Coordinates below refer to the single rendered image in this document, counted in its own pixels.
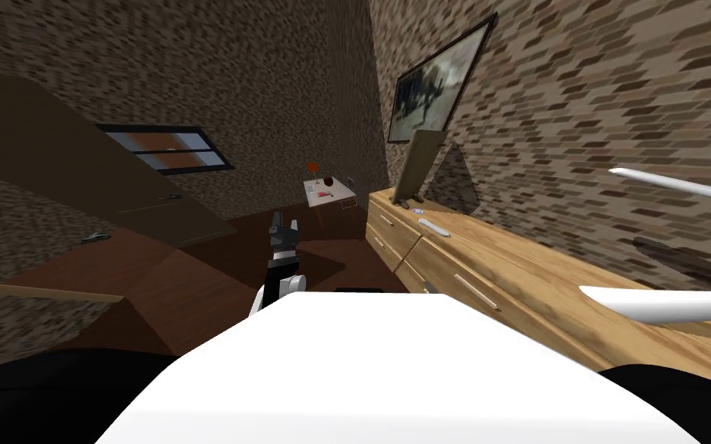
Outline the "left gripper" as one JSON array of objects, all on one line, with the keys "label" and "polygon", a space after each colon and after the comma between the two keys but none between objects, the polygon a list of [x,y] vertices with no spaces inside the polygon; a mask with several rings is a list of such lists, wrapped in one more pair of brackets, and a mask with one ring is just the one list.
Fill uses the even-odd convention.
[{"label": "left gripper", "polygon": [[268,230],[270,248],[274,254],[294,252],[299,242],[298,221],[292,220],[290,226],[283,226],[281,211],[274,213]]}]

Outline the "small white table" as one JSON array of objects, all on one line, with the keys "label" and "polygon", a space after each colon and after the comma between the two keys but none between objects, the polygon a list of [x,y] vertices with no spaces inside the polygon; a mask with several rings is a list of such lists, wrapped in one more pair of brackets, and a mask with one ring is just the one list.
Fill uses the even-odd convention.
[{"label": "small white table", "polygon": [[313,180],[304,182],[305,199],[310,208],[332,203],[341,204],[342,209],[356,207],[355,183],[350,177],[344,181],[334,177],[320,178],[318,164],[314,162],[306,163],[305,169],[314,176]]}]

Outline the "black framed window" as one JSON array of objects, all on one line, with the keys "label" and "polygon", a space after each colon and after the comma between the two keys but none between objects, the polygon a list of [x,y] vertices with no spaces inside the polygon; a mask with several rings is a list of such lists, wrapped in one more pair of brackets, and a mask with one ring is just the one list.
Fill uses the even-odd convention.
[{"label": "black framed window", "polygon": [[96,126],[163,176],[234,168],[199,126],[103,123]]}]

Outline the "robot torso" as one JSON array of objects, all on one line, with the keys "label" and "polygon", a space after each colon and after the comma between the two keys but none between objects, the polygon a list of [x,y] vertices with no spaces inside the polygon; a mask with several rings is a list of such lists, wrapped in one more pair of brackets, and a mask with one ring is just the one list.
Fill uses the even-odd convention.
[{"label": "robot torso", "polygon": [[699,444],[444,294],[295,292],[181,356],[96,444]]}]

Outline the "light wooden sideboard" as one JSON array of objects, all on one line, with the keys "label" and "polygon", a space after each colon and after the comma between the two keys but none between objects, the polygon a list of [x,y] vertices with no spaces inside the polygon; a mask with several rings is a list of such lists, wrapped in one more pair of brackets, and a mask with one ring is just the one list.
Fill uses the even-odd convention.
[{"label": "light wooden sideboard", "polygon": [[367,241],[404,285],[449,295],[594,371],[645,364],[711,379],[711,321],[625,318],[581,288],[635,282],[421,198],[445,138],[415,132],[396,187],[369,195]]}]

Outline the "dark brown door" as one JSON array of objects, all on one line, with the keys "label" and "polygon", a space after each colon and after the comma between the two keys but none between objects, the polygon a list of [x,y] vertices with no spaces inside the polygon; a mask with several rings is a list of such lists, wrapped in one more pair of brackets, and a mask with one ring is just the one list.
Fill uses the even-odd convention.
[{"label": "dark brown door", "polygon": [[[171,247],[234,232],[51,92],[1,74],[0,180]],[[184,198],[158,200],[170,193]]]}]

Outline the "dark framed wall picture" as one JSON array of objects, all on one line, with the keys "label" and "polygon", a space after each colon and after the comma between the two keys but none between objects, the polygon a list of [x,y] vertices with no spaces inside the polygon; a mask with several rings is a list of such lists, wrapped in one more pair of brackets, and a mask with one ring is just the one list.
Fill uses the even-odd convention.
[{"label": "dark framed wall picture", "polygon": [[448,129],[498,20],[498,12],[490,13],[477,25],[397,77],[388,143],[408,143],[417,130]]}]

